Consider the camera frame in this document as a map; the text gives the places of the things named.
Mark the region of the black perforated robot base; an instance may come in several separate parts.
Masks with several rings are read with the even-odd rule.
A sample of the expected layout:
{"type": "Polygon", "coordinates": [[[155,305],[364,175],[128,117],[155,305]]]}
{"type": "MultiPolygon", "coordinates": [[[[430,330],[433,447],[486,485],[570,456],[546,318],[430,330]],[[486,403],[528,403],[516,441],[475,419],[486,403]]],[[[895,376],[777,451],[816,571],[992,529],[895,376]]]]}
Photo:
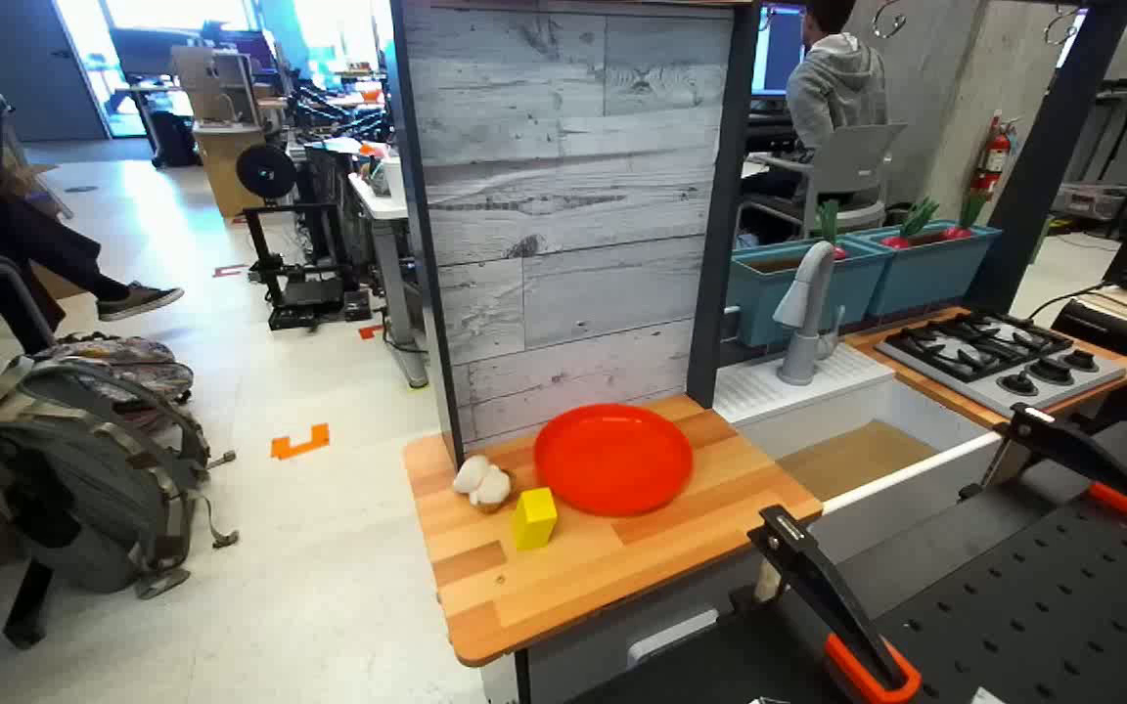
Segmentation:
{"type": "MultiPolygon", "coordinates": [[[[1086,437],[1127,464],[1127,424],[1086,437]]],[[[916,704],[1127,704],[1127,519],[1049,456],[828,565],[923,672],[916,704]]],[[[578,704],[857,704],[828,677],[822,639],[816,615],[782,582],[777,600],[578,704]]]]}

